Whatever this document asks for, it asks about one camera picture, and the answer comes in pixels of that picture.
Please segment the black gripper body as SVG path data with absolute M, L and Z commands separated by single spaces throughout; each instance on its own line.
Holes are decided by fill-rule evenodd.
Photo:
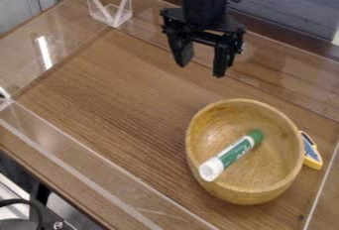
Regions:
M 224 44 L 233 48 L 236 54 L 243 52 L 247 29 L 230 15 L 222 14 L 220 21 L 206 26 L 188 23 L 181 8 L 162 8 L 160 16 L 162 18 L 161 31 L 166 39 L 169 34 L 178 34 L 189 38 L 192 44 L 198 43 L 209 47 Z

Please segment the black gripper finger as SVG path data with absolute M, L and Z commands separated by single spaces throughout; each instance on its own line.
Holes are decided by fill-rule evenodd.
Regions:
M 185 67 L 193 56 L 193 44 L 184 35 L 169 34 L 168 44 L 176 63 Z
M 213 57 L 213 76 L 222 77 L 226 69 L 233 65 L 234 61 L 234 50 L 229 45 L 214 46 L 214 57 Z

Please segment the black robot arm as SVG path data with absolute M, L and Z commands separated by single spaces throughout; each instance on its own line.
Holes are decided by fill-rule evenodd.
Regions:
M 234 57 L 244 49 L 245 26 L 226 11 L 228 1 L 243 0 L 181 0 L 180 8 L 162 8 L 162 33 L 176 63 L 184 67 L 193 57 L 193 44 L 214 50 L 212 73 L 222 77 L 233 65 Z

